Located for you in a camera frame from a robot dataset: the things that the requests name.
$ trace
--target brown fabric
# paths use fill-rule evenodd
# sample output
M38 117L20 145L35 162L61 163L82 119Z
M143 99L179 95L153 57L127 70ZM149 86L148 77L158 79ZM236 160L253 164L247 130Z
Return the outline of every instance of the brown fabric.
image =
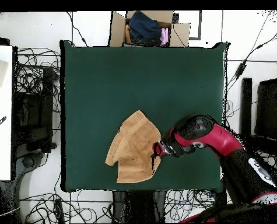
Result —
M160 132L141 111L134 112L121 125L109 148L105 163L118 161L117 183L137 183L153 176L152 145L160 139ZM154 161L154 172L160 164Z
M129 25L126 25L126 27L125 27L125 41L128 44L132 44L131 39L130 39L130 27L129 27Z

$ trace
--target white floor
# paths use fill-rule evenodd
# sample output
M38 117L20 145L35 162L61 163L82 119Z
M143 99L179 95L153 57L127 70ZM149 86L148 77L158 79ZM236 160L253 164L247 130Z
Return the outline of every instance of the white floor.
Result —
M190 22L190 37L198 35L198 11L179 11L180 22ZM80 30L89 46L106 46L110 30L111 12L73 12L73 23ZM264 10L203 10L201 40L191 40L189 46L212 47L217 42L228 41L231 43L228 52L227 75L230 79L236 71L241 60L245 59L251 51L255 39L261 30L267 14ZM270 15L257 40L256 46L271 39L277 33L277 15ZM0 14L0 37L10 39L13 46L19 48L49 48L60 52L59 41L71 40L76 46L83 43L76 30L72 31L71 21L65 12L27 12L27 13L1 13ZM55 61L54 57L43 57L41 61ZM253 101L257 100L257 86L260 81L277 78L277 39L255 51L247 62L247 67L228 93L228 99L233 102L233 109L240 107L240 83L241 79L250 77L253 79ZM255 123L256 104L253 104L253 123ZM229 118L231 128L239 130L239 112ZM54 113L54 128L58 128L59 116ZM54 193L54 185L58 180L61 165L60 154L60 131L53 141L58 147L49 154L46 165L25 175L21 190L21 199L46 193ZM69 201L69 194L62 192L59 183L56 192L65 200ZM71 195L72 204L77 205L78 192ZM30 212L37 201L42 198L33 197L31 201L21 201L21 213L23 219ZM91 208L96 211L97 217L102 216L102 207L107 207L112 201L110 191L82 191L79 200L81 208ZM67 204L63 205L66 212L69 211ZM202 209L193 210L190 216ZM83 211L85 219L90 219L93 213ZM39 215L33 214L29 221L40 219ZM94 222L95 216L88 222ZM98 223L110 222L106 216L100 218ZM79 216L71 219L72 223L83 222Z

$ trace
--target cardboard box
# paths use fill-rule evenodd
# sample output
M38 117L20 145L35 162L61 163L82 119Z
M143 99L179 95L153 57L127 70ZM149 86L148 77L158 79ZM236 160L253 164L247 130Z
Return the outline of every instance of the cardboard box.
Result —
M111 15L110 27L110 47L121 47L125 42L125 25L135 13L135 10L129 10L126 18L113 11ZM190 23L171 24L173 19L172 10L142 10L146 16L156 20L160 28L168 28L170 33L169 47L188 46Z

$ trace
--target pink cloth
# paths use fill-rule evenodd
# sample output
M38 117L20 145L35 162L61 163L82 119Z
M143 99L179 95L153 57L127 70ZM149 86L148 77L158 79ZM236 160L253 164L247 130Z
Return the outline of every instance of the pink cloth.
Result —
M169 41L169 29L161 29L161 46L165 45Z

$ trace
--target green table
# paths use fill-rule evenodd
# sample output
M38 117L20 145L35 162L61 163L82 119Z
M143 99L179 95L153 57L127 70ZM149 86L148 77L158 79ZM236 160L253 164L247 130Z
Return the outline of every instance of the green table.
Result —
M210 114L221 123L226 46L72 47L61 41L62 188L220 188L220 165L208 149L181 158L164 157L150 180L136 184L117 184L118 164L108 166L104 161L121 123L137 110L161 134L188 114Z

